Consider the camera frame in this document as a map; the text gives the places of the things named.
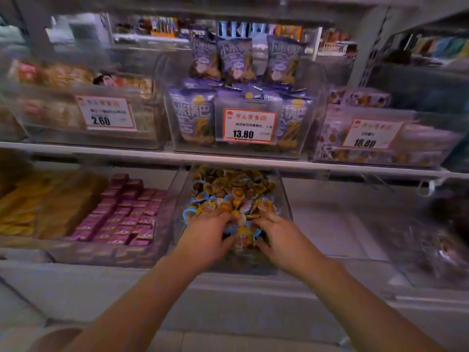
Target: price label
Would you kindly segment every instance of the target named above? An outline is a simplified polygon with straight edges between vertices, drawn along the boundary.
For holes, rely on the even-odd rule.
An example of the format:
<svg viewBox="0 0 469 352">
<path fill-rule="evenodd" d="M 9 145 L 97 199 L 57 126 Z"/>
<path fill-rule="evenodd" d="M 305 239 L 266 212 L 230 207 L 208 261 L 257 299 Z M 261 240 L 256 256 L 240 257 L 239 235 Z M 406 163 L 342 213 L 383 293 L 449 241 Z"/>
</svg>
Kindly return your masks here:
<svg viewBox="0 0 469 352">
<path fill-rule="evenodd" d="M 223 112 L 223 140 L 270 143 L 276 119 L 276 112 L 227 108 Z"/>
<path fill-rule="evenodd" d="M 343 147 L 388 149 L 403 122 L 354 119 Z"/>
<path fill-rule="evenodd" d="M 75 96 L 89 130 L 137 131 L 132 107 L 126 99 Z"/>
</svg>

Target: hand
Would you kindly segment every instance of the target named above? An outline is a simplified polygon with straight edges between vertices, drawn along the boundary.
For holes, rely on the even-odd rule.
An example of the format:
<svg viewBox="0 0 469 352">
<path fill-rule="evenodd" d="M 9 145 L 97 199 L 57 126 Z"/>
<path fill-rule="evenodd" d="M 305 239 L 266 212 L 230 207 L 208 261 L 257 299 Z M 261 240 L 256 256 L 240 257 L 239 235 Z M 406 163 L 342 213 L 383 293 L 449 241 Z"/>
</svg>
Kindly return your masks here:
<svg viewBox="0 0 469 352">
<path fill-rule="evenodd" d="M 318 258 L 325 259 L 293 222 L 271 212 L 252 222 L 266 231 L 270 241 L 269 246 L 260 238 L 256 240 L 256 245 L 275 265 L 291 275 L 304 279 Z"/>
<path fill-rule="evenodd" d="M 223 229 L 231 220 L 236 221 L 231 213 L 201 213 L 186 227 L 173 254 L 180 255 L 198 274 L 204 272 L 234 245 L 236 235 L 221 240 Z"/>
</svg>

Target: floor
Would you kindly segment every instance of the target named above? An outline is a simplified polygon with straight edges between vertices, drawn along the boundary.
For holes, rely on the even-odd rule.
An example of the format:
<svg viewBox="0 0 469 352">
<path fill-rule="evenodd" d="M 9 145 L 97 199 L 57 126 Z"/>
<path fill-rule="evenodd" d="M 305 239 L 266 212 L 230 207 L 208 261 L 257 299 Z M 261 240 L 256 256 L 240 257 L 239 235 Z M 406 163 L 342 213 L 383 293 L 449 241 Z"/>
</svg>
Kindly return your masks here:
<svg viewBox="0 0 469 352">
<path fill-rule="evenodd" d="M 42 328 L 21 327 L 0 333 L 1 352 L 26 352 Z M 273 338 L 215 335 L 198 332 L 159 331 L 147 352 L 339 352 L 343 349 L 322 343 Z"/>
</svg>

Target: price number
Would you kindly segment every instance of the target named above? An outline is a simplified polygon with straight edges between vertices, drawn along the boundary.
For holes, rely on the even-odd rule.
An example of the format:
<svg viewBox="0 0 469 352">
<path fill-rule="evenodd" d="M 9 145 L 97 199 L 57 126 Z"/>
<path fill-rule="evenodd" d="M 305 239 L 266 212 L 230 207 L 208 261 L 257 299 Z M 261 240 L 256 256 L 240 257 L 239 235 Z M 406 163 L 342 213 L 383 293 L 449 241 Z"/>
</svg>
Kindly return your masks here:
<svg viewBox="0 0 469 352">
<path fill-rule="evenodd" d="M 365 147 L 365 148 L 373 148 L 376 144 L 376 141 L 367 139 L 366 141 L 363 138 L 359 138 L 355 140 L 354 147 Z"/>
<path fill-rule="evenodd" d="M 111 121 L 109 121 L 109 118 L 106 116 L 91 116 L 91 119 L 93 120 L 93 125 L 103 125 L 103 126 L 110 126 Z"/>
<path fill-rule="evenodd" d="M 244 131 L 242 132 L 241 130 L 234 130 L 233 131 L 233 137 L 234 138 L 253 138 L 254 137 L 254 131 Z"/>
</svg>

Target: left hand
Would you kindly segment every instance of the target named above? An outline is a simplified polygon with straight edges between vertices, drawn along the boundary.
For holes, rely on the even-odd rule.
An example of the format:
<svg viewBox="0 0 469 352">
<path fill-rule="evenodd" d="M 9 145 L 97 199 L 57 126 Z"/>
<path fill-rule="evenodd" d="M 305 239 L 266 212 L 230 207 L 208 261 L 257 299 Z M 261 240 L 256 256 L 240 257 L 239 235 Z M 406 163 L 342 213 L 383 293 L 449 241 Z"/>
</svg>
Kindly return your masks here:
<svg viewBox="0 0 469 352">
<path fill-rule="evenodd" d="M 236 221 L 236 218 L 231 213 L 201 213 L 186 227 L 173 254 L 181 257 L 198 274 L 204 272 L 234 245 L 236 235 L 221 240 L 226 224 L 232 220 Z"/>
</svg>

